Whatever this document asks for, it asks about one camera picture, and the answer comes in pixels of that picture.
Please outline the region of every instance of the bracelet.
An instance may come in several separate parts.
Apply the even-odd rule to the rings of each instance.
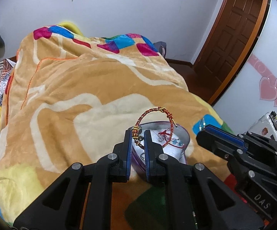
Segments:
[[[138,121],[136,122],[135,126],[133,126],[132,128],[132,138],[134,139],[134,142],[136,145],[138,145],[140,148],[144,149],[144,146],[141,144],[141,141],[140,140],[140,137],[138,136],[139,135],[139,124],[141,122],[141,120],[143,119],[143,117],[145,117],[148,113],[150,112],[157,112],[157,111],[160,111],[162,113],[166,113],[167,114],[167,118],[169,119],[169,122],[170,122],[170,134],[169,134],[169,138],[167,140],[167,142],[165,144],[162,145],[162,148],[164,148],[165,146],[167,146],[172,137],[173,137],[173,132],[174,132],[174,126],[177,127],[177,124],[175,123],[174,119],[173,119],[173,115],[165,108],[165,107],[158,107],[158,108],[152,108],[152,109],[149,109],[147,111],[145,111],[138,119]]]

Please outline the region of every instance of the door frame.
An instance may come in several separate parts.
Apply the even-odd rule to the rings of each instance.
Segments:
[[[207,46],[215,32],[215,29],[216,29],[216,27],[219,23],[219,20],[222,16],[222,13],[224,11],[226,3],[227,3],[227,0],[223,0],[222,6],[221,6],[219,13],[216,17],[216,20],[212,26],[212,29],[208,35],[208,38],[206,39],[197,59],[194,62],[194,65],[193,65],[194,70],[195,70],[195,67],[197,67],[198,62],[200,61],[205,49],[207,48]],[[235,65],[233,66],[233,68],[231,69],[231,71],[229,72],[227,77],[225,78],[225,80],[222,82],[222,84],[219,86],[219,88],[215,91],[215,93],[212,95],[212,97],[208,100],[208,103],[210,105],[214,105],[217,102],[217,100],[224,94],[224,92],[228,89],[229,85],[233,82],[233,80],[236,78],[236,76],[238,75],[238,73],[240,72],[240,70],[242,69],[244,64],[246,63],[249,55],[251,54],[254,46],[256,45],[256,42],[261,34],[264,24],[265,24],[266,16],[269,11],[269,5],[270,5],[270,0],[262,0],[262,6],[260,9],[260,13],[258,15],[258,19],[253,28],[253,31],[248,39],[248,42],[245,45],[241,55],[237,59]]]

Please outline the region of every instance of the sticker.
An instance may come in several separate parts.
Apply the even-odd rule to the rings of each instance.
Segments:
[[[267,133],[268,133],[268,129],[265,127],[265,128],[262,130],[262,136],[265,136]]]

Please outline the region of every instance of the wooden door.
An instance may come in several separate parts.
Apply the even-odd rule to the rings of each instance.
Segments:
[[[240,57],[257,22],[262,0],[226,0],[210,41],[195,63],[201,82],[214,93]]]

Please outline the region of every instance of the bed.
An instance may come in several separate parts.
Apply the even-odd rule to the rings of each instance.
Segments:
[[[184,79],[147,38],[86,38],[58,25],[26,36],[1,108],[1,217],[12,225],[70,165],[94,163],[111,153],[125,130],[158,106],[189,132],[187,163],[202,162],[225,180],[230,175],[226,161],[195,138],[206,115],[229,131],[228,126],[188,92]],[[148,114],[142,123],[167,121],[163,114]],[[111,229],[166,229],[163,197],[163,190],[132,169],[128,183],[113,185]]]

